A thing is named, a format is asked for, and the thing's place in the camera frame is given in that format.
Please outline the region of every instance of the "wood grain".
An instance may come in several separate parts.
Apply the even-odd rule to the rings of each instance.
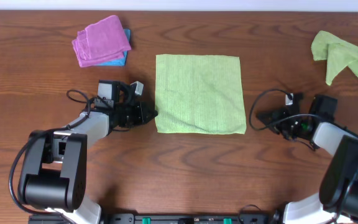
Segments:
[[[76,32],[112,14],[132,30],[127,65],[80,68]],[[152,101],[157,54],[239,56],[246,111],[268,88],[303,91],[303,111],[324,93],[339,99],[338,122],[358,133],[358,79],[346,69],[325,84],[326,62],[310,50],[320,30],[358,45],[358,13],[0,11],[0,223],[26,223],[9,197],[9,168],[32,130],[76,118],[83,105],[66,99],[67,89],[95,94],[99,79],[139,80]],[[273,94],[258,110],[281,104]],[[159,134],[151,122],[89,150],[86,193],[111,212],[273,210],[317,192],[329,161],[269,131]]]

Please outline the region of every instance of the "knotted green cloth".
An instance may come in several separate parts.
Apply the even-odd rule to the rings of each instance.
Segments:
[[[159,133],[244,134],[239,57],[157,55]]]
[[[311,44],[313,59],[327,60],[326,83],[331,85],[334,78],[346,66],[358,77],[358,46],[348,43],[326,31],[320,31]]]

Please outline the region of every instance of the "pink cloth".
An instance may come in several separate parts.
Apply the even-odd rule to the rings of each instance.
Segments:
[[[72,41],[80,67],[124,57],[131,46],[117,16],[109,16],[77,33]]]

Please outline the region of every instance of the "blue cloth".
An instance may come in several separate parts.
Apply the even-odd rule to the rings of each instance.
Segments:
[[[129,39],[131,38],[131,31],[129,29],[124,29],[124,32],[125,32],[125,35],[127,36],[128,41],[129,41]],[[120,58],[117,60],[112,60],[109,62],[103,62],[103,63],[100,63],[99,65],[101,65],[101,66],[124,66],[125,62],[127,60],[127,54],[128,54],[128,51],[124,51],[123,58]]]

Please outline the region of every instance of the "mint green cloth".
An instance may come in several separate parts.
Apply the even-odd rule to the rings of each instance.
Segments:
[[[347,66],[358,77],[358,46],[320,31],[311,44],[311,52],[314,60],[327,60],[327,85]]]
[[[239,57],[157,55],[159,133],[244,134]]]

